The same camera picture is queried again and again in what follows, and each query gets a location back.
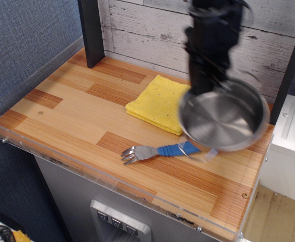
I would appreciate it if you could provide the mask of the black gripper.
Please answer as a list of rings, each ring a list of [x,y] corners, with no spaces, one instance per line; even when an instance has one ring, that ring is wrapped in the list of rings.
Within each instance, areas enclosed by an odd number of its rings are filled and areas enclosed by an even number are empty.
[[[230,49],[239,41],[241,12],[191,12],[193,26],[185,30],[186,51],[189,53],[189,72],[192,93],[206,92],[220,87],[230,68]]]

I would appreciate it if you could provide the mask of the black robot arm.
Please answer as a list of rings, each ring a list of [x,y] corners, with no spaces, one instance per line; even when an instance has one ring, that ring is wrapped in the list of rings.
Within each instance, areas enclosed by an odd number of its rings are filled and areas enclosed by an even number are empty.
[[[193,26],[185,30],[191,92],[210,92],[227,80],[229,51],[237,45],[245,1],[193,1]]]

